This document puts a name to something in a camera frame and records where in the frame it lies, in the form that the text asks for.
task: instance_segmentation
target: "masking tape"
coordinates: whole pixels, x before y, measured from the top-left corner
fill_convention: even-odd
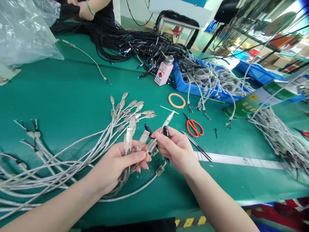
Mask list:
[[[175,104],[172,102],[172,100],[171,100],[171,97],[172,97],[172,96],[177,96],[177,97],[179,97],[179,98],[183,101],[183,105],[181,105],[181,106],[175,105]],[[168,96],[168,101],[170,102],[170,104],[171,104],[173,107],[178,108],[178,109],[183,109],[184,106],[186,105],[186,101],[184,100],[184,98],[183,98],[182,96],[180,96],[179,94],[177,94],[177,93],[171,93],[171,94]]]

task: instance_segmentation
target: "bottle cap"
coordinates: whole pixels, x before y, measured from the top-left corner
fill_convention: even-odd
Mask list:
[[[172,56],[165,56],[164,63],[172,64],[173,62],[174,62],[174,57],[172,57]]]

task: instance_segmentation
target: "pink bottle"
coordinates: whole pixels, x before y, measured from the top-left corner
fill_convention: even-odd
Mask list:
[[[159,86],[166,84],[173,69],[173,62],[174,58],[172,56],[166,56],[165,60],[160,64],[159,70],[154,79]]]

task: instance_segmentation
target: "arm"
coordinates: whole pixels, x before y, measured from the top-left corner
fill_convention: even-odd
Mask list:
[[[111,0],[88,0],[88,4],[93,11],[93,13],[97,13],[98,11],[105,8]],[[92,15],[86,1],[82,1],[78,3],[80,7],[80,18],[86,19],[88,21],[92,21],[94,16]]]
[[[137,147],[138,141],[132,141]],[[126,156],[124,144],[117,143],[80,181],[39,207],[21,215],[0,229],[6,231],[68,231],[103,196],[117,184],[124,168],[139,163],[148,169],[150,156],[139,151]]]
[[[89,6],[94,13],[105,8],[111,0],[89,0]]]
[[[245,211],[201,167],[187,137],[170,127],[170,139],[158,131],[154,136],[161,154],[183,174],[203,214],[216,231],[259,231]]]

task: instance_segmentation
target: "forearm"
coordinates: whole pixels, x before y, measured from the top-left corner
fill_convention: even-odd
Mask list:
[[[101,198],[93,186],[92,180],[86,176],[0,231],[68,231]]]
[[[185,179],[216,231],[258,231],[245,211],[202,168]]]
[[[111,0],[88,0],[89,6],[94,13],[105,8]]]

